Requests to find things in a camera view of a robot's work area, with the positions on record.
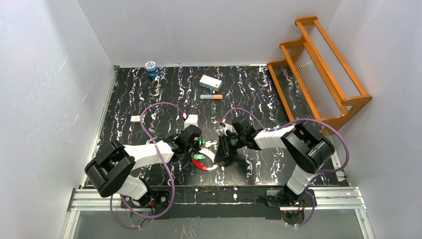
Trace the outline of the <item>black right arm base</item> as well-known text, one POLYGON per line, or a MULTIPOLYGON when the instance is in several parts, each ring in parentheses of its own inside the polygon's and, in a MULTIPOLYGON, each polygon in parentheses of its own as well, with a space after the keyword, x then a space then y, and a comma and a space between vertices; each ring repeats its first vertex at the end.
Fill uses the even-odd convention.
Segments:
POLYGON ((313 216, 317 200, 313 190, 301 193, 285 193, 282 189, 267 190, 265 195, 259 196, 255 202, 263 203, 269 208, 279 208, 284 224, 298 227, 306 224, 313 216))

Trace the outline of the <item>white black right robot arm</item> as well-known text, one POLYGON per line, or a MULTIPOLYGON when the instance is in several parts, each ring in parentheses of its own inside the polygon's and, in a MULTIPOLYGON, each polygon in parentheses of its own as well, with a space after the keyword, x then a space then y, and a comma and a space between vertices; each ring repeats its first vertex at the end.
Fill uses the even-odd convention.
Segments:
POLYGON ((255 129, 249 119, 240 117, 231 124, 222 121, 220 127, 223 133, 219 135, 214 158, 218 165, 225 165, 244 147, 253 150, 287 149, 296 163, 281 196, 289 204, 305 192, 307 185, 335 152, 333 144, 309 123, 255 129))

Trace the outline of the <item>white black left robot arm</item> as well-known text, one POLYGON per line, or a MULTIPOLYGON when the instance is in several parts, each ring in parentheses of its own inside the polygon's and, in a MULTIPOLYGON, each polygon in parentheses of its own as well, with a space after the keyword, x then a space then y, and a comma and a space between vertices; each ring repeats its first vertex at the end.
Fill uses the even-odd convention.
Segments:
POLYGON ((101 197, 118 193, 140 200, 147 194, 148 187, 141 179, 131 176, 131 172, 144 166, 166 165, 182 159, 199 149, 201 136, 199 127, 189 125, 156 144, 123 145, 114 140, 97 153, 84 171, 101 197))

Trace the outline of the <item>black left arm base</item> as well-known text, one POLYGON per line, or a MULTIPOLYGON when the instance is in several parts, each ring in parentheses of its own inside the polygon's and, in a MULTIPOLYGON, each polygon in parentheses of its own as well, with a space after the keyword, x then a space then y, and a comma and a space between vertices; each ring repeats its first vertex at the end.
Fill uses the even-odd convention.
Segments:
POLYGON ((132 199, 138 208, 165 209, 170 202, 170 186, 146 186, 147 192, 140 199, 132 199))

